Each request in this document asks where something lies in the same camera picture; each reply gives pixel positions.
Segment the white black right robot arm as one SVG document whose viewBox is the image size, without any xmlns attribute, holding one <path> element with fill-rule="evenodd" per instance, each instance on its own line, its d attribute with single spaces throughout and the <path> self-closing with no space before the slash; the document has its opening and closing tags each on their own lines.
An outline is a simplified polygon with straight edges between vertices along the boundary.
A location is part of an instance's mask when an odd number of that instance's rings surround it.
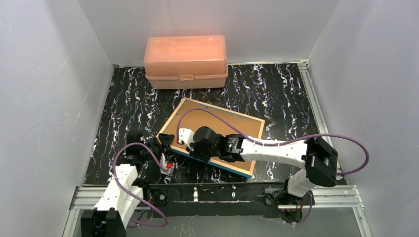
<svg viewBox="0 0 419 237">
<path fill-rule="evenodd" d="M 317 186 L 336 185 L 338 152 L 321 137 L 288 144 L 241 134 L 223 136 L 203 126 L 195 132 L 180 128 L 178 140 L 186 144 L 189 156 L 204 162 L 219 158 L 226 162 L 267 161 L 299 167 L 284 186 L 285 192 L 298 198 Z"/>
</svg>

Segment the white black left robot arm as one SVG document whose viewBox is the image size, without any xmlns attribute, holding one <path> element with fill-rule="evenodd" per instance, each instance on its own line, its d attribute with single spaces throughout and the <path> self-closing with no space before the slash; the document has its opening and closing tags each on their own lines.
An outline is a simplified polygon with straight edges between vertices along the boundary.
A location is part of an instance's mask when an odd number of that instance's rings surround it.
<svg viewBox="0 0 419 237">
<path fill-rule="evenodd" d="M 113 158 L 111 179 L 99 201 L 81 216 L 83 237 L 125 237 L 131 223 L 135 227 L 152 226 L 140 218 L 133 218 L 136 208 L 143 204 L 149 212 L 158 213 L 163 226 L 167 217 L 154 206 L 154 197 L 146 185 L 137 182 L 141 162 L 153 159 L 162 173 L 172 173 L 174 167 L 166 160 L 174 135 L 158 134 L 146 140 L 139 131 L 129 132 L 126 145 Z"/>
</svg>

